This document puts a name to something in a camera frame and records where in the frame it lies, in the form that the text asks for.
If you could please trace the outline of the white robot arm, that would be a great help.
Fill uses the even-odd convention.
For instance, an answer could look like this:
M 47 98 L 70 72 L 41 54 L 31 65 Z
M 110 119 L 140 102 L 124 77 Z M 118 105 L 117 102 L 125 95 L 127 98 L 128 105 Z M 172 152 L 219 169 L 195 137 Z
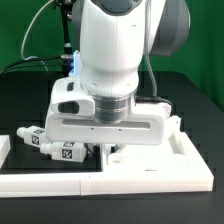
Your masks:
M 45 122 L 52 142 L 159 145 L 171 106 L 139 101 L 144 57 L 167 56 L 186 41 L 185 0 L 84 0 L 81 69 L 55 82 Z

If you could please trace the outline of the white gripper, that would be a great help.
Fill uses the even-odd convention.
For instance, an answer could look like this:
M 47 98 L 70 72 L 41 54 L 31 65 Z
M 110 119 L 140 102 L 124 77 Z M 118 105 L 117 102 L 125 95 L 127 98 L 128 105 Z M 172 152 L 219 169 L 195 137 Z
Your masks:
M 86 94 L 76 77 L 55 82 L 45 122 L 52 142 L 159 145 L 172 130 L 169 103 Z

